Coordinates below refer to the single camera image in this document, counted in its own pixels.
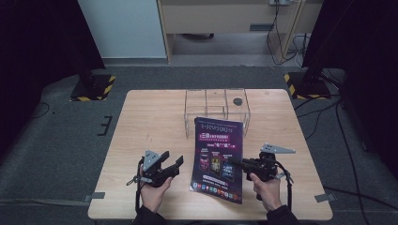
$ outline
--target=person's left hand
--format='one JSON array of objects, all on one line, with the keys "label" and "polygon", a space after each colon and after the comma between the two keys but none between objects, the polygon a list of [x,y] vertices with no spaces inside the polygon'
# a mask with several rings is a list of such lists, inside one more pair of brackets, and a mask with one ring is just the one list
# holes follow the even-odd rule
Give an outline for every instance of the person's left hand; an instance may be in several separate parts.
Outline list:
[{"label": "person's left hand", "polygon": [[151,187],[150,185],[144,185],[142,182],[141,198],[143,200],[143,206],[153,213],[157,213],[159,207],[161,206],[164,193],[171,186],[172,180],[173,177],[167,178],[167,180],[160,187]]}]

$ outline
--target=hand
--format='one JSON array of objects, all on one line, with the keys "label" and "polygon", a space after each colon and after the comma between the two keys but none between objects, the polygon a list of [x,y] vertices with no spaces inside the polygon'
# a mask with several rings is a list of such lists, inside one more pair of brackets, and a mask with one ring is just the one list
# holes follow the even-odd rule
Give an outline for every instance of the hand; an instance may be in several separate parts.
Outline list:
[{"label": "hand", "polygon": [[267,211],[270,212],[282,206],[280,199],[281,180],[272,179],[267,182],[263,182],[252,172],[250,173],[250,177],[253,181],[253,190],[261,196],[263,199],[263,205]]},{"label": "hand", "polygon": [[173,177],[167,178],[167,180],[160,187],[151,187],[146,185],[144,182],[141,182],[141,198],[143,199],[143,206],[153,213],[157,213],[159,207],[161,206],[164,193],[171,186],[172,180]]}]

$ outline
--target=flyer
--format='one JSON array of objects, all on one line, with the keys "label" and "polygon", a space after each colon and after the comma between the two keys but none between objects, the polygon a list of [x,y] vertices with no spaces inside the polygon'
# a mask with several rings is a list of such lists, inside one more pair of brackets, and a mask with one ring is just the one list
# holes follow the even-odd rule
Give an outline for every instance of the flyer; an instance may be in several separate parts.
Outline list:
[{"label": "flyer", "polygon": [[195,118],[195,154],[190,191],[242,204],[242,170],[228,162],[242,158],[243,123]]}]

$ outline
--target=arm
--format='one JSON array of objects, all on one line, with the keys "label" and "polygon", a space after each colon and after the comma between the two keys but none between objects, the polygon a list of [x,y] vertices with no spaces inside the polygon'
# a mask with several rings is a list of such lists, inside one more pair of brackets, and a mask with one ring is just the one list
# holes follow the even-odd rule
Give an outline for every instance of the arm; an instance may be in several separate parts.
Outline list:
[{"label": "arm", "polygon": [[164,193],[171,186],[173,178],[169,177],[161,187],[151,187],[142,184],[141,198],[143,205],[137,212],[137,217],[132,222],[132,225],[153,225],[166,224],[166,220],[160,214],[158,209],[161,206]]},{"label": "arm", "polygon": [[267,218],[269,225],[297,225],[299,221],[293,213],[282,205],[280,199],[281,180],[272,179],[262,182],[254,173],[250,173],[253,181],[253,190],[261,195],[264,208],[267,209]]}]

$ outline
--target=clear acrylic box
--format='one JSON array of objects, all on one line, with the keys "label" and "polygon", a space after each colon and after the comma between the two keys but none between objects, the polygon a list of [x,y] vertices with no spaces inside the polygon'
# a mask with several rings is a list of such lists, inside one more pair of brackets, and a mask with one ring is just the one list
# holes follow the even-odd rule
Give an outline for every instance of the clear acrylic box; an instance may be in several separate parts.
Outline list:
[{"label": "clear acrylic box", "polygon": [[246,135],[250,122],[250,108],[245,89],[187,90],[185,95],[185,132],[194,135],[194,119],[208,117],[243,123]]}]

